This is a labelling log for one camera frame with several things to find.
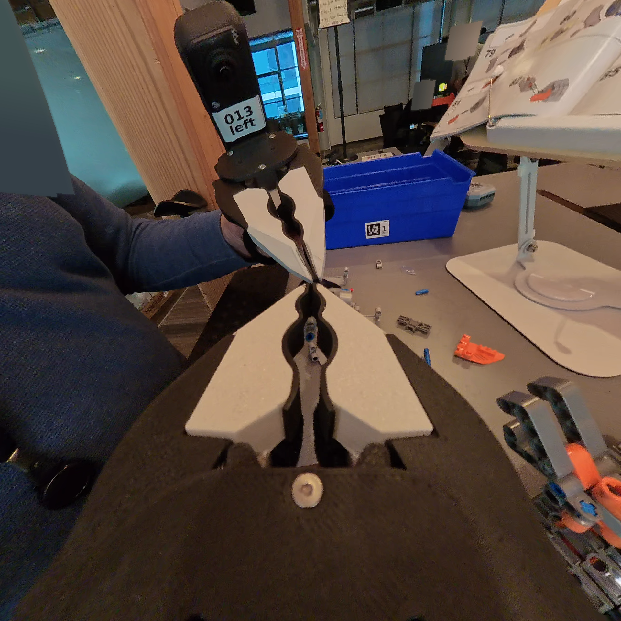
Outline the person's clothed body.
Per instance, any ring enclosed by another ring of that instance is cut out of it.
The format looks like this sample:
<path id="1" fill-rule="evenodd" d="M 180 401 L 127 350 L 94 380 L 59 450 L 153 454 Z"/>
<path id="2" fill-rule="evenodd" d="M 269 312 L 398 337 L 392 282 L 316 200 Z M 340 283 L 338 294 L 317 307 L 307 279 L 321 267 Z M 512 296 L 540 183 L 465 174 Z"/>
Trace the person's clothed body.
<path id="1" fill-rule="evenodd" d="M 182 357 L 128 301 L 170 287 L 166 222 L 73 193 L 1 195 L 1 430 L 97 474 Z"/>

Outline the wooden pillar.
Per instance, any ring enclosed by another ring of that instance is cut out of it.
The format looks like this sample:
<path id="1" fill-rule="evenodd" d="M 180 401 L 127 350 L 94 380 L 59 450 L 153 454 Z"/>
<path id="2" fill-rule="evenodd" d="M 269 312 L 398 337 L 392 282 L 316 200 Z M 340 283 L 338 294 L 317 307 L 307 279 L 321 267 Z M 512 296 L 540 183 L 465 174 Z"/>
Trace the wooden pillar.
<path id="1" fill-rule="evenodd" d="M 155 202 L 193 190 L 215 207 L 223 146 L 177 51 L 180 1 L 51 1 Z"/>

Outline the white hanging paper sheet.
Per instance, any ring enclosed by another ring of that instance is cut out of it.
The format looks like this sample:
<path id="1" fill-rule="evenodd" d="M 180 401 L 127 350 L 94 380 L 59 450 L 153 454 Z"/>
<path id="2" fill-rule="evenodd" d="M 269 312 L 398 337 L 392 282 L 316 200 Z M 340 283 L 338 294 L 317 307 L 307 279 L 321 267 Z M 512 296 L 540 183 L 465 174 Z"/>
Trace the white hanging paper sheet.
<path id="1" fill-rule="evenodd" d="M 319 29 L 337 27 L 350 22 L 348 1 L 317 1 Z"/>

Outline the person's left forearm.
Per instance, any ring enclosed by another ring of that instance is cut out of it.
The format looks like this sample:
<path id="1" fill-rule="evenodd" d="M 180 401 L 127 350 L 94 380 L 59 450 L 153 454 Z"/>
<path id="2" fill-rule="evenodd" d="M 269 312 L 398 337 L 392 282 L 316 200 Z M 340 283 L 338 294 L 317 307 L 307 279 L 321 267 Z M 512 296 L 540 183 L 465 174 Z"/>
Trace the person's left forearm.
<path id="1" fill-rule="evenodd" d="M 161 221 L 118 215 L 105 233 L 120 289 L 170 291 L 249 267 L 223 239 L 221 214 L 217 209 Z"/>

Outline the white book stand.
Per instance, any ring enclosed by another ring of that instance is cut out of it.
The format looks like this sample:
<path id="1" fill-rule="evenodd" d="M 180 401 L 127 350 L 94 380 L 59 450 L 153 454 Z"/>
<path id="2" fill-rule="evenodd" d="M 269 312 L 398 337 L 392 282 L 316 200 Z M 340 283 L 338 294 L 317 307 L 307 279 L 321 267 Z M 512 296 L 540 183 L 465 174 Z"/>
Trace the white book stand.
<path id="1" fill-rule="evenodd" d="M 517 243 L 449 260 L 447 271 L 560 366 L 620 375 L 620 271 L 537 240 L 538 160 L 620 162 L 619 115 L 490 120 L 463 132 L 469 147 L 520 156 Z"/>

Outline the grey orange tracked toy robot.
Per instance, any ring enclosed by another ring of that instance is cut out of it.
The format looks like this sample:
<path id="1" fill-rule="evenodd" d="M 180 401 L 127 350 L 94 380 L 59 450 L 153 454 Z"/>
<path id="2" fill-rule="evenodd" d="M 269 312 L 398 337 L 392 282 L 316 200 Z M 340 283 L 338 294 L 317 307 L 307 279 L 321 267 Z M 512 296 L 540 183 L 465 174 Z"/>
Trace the grey orange tracked toy robot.
<path id="1" fill-rule="evenodd" d="M 603 435 L 578 387 L 541 377 L 497 405 L 506 445 L 546 478 L 534 506 L 587 598 L 620 619 L 620 440 Z"/>

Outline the black monitor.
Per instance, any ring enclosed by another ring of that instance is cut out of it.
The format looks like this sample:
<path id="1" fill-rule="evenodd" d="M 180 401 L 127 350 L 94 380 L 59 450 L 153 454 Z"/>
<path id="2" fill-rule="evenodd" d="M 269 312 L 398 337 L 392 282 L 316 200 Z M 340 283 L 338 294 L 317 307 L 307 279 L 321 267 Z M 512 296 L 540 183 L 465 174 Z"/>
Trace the black monitor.
<path id="1" fill-rule="evenodd" d="M 423 47 L 420 68 L 420 81 L 435 80 L 437 85 L 449 84 L 452 80 L 454 60 L 446 60 L 448 41 Z"/>

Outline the person's left hand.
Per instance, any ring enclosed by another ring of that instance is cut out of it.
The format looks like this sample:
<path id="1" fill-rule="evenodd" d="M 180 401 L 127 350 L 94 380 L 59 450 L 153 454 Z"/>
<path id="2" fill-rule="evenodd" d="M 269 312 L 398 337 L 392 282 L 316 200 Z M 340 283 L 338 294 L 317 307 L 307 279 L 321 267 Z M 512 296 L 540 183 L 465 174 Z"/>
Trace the person's left hand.
<path id="1" fill-rule="evenodd" d="M 252 265 L 275 265 L 276 260 L 262 250 L 246 229 L 221 214 L 221 233 L 226 243 L 247 263 Z"/>

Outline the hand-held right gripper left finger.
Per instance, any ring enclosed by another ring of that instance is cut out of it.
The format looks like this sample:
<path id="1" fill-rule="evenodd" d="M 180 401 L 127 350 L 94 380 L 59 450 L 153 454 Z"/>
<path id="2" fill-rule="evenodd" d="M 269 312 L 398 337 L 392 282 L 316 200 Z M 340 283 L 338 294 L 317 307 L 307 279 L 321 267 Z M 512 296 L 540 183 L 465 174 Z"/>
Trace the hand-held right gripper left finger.
<path id="1" fill-rule="evenodd" d="M 296 357 L 306 344 L 310 292 L 298 286 L 237 330 L 185 424 L 189 436 L 248 444 L 275 467 L 298 464 L 304 417 Z"/>

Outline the black pole stand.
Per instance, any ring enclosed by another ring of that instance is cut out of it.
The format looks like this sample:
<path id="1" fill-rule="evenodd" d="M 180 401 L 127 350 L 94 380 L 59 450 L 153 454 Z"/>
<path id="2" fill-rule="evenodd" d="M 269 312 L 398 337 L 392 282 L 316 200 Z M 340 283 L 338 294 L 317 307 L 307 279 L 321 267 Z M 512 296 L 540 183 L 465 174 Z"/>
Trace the black pole stand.
<path id="1" fill-rule="evenodd" d="M 340 60 L 340 40 L 339 40 L 338 26 L 333 27 L 333 35 L 335 39 L 337 88 L 338 88 L 338 102 L 339 102 L 339 112 L 340 112 L 343 162 L 345 163 L 346 161 L 348 161 L 348 152 L 347 152 L 347 141 L 346 141 L 345 110 L 344 110 L 343 82 L 342 82 L 342 69 L 341 69 L 341 60 Z"/>

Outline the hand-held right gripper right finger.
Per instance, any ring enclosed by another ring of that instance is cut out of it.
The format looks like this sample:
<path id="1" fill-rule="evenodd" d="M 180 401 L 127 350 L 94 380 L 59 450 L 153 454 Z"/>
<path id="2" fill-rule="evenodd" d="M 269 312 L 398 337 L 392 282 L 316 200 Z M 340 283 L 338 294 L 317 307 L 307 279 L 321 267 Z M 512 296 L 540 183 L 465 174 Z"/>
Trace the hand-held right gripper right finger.
<path id="1" fill-rule="evenodd" d="M 387 335 L 320 284 L 317 346 L 325 357 L 314 411 L 322 466 L 346 466 L 388 440 L 428 437 L 433 424 Z"/>

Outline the grey toy control hub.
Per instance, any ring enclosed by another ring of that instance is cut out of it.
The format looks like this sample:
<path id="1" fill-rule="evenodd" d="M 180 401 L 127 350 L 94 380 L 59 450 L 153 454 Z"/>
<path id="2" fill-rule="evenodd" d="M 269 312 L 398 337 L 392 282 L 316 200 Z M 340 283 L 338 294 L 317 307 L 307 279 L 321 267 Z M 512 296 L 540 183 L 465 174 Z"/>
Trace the grey toy control hub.
<path id="1" fill-rule="evenodd" d="M 488 183 L 473 179 L 470 182 L 463 209 L 465 211 L 475 211 L 491 204 L 496 195 L 496 188 Z"/>

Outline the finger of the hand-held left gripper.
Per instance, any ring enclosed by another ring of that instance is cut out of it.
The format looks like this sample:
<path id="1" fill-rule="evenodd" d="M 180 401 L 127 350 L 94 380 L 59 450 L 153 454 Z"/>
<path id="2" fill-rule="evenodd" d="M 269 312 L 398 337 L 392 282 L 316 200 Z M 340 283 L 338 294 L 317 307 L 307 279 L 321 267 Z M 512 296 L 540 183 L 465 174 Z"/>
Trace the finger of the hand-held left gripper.
<path id="1" fill-rule="evenodd" d="M 285 234 L 284 222 L 268 209 L 270 200 L 271 196 L 263 188 L 247 188 L 234 195 L 247 224 L 246 231 L 255 245 L 291 274 L 311 283 L 312 272 L 298 245 Z"/>
<path id="2" fill-rule="evenodd" d="M 315 187 L 305 167 L 289 170 L 279 182 L 282 196 L 292 201 L 292 216 L 301 228 L 301 242 L 306 252 L 307 264 L 313 279 L 323 279 L 325 268 L 325 211 L 323 198 Z"/>

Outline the open instruction booklet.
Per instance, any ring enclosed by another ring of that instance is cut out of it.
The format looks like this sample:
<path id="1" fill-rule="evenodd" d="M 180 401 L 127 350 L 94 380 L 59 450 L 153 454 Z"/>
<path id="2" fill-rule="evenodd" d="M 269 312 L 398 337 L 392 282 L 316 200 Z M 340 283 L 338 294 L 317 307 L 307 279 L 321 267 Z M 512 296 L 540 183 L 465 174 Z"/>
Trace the open instruction booklet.
<path id="1" fill-rule="evenodd" d="M 497 129 L 620 126 L 620 2 L 564 1 L 499 27 L 431 141 Z"/>

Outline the blue plastic bin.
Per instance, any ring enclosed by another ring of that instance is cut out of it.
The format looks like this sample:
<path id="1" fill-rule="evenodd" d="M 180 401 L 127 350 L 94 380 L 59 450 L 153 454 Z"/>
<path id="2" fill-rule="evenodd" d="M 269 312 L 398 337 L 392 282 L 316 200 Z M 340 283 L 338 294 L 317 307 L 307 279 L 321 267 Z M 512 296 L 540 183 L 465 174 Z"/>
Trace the blue plastic bin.
<path id="1" fill-rule="evenodd" d="M 474 171 L 442 151 L 324 167 L 328 250 L 452 237 Z"/>

